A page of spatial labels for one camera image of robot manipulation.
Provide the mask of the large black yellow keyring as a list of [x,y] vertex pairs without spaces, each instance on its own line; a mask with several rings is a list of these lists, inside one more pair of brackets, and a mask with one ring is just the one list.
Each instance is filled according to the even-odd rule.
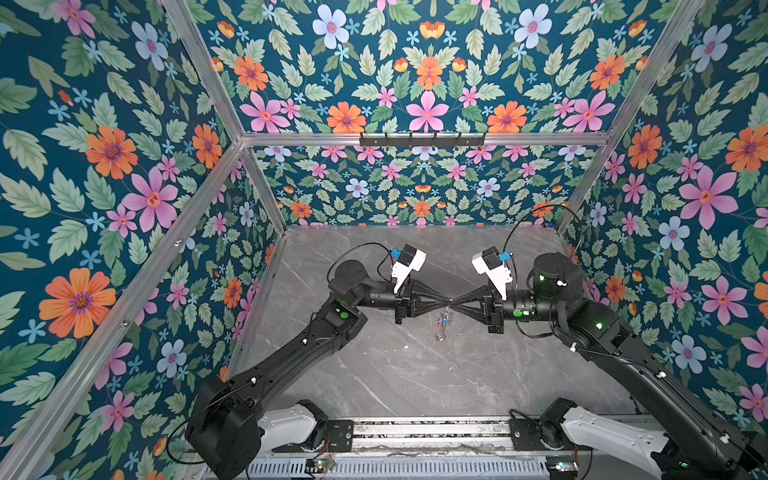
[[447,337],[446,330],[452,323],[453,311],[449,306],[446,306],[440,314],[437,322],[437,330],[435,338],[438,342],[444,341]]

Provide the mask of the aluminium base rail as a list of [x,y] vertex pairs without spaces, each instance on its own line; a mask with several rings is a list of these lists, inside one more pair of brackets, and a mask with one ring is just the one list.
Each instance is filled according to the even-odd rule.
[[570,457],[576,450],[518,451],[510,439],[509,416],[355,417],[352,450],[333,455]]

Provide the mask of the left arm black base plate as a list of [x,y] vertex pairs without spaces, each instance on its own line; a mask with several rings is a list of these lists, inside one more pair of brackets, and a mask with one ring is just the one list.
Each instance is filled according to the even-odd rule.
[[321,451],[350,452],[354,438],[355,423],[352,420],[328,420],[319,422],[308,438],[300,444],[306,452]]

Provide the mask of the white ventilation grille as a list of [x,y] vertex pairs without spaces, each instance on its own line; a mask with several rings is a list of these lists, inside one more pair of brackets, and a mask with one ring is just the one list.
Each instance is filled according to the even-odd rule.
[[255,460],[239,479],[548,479],[546,462],[500,457],[303,457]]

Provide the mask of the black wall hook rack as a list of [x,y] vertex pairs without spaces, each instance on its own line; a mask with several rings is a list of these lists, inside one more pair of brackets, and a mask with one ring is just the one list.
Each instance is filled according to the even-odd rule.
[[395,147],[399,149],[412,147],[475,147],[483,146],[486,141],[485,134],[465,133],[381,133],[361,134],[358,144],[361,147]]

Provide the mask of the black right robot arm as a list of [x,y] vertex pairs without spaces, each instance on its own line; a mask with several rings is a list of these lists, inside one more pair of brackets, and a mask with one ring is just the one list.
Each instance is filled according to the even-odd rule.
[[474,256],[484,287],[455,298],[452,309],[501,333],[507,321],[544,322],[574,353],[617,381],[659,424],[641,427],[600,417],[558,399],[540,417],[542,441],[586,446],[657,479],[748,479],[767,469],[767,440],[743,433],[667,373],[642,339],[610,307],[587,298],[583,273],[562,253],[545,253],[518,285],[507,253]]

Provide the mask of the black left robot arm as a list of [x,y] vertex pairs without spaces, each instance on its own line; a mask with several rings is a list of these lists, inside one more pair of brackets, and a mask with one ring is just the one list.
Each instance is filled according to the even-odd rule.
[[357,260],[337,267],[328,298],[297,336],[257,365],[229,380],[212,376],[200,388],[184,437],[219,479],[234,479],[257,456],[267,438],[258,421],[267,407],[315,364],[363,329],[361,308],[392,310],[398,322],[451,303],[418,280],[376,281]]

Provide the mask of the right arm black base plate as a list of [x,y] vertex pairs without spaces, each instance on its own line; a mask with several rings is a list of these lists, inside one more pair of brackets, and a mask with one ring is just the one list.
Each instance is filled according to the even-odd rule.
[[507,425],[510,439],[518,451],[566,451],[590,452],[592,447],[573,443],[565,434],[562,415],[532,417],[512,409]]

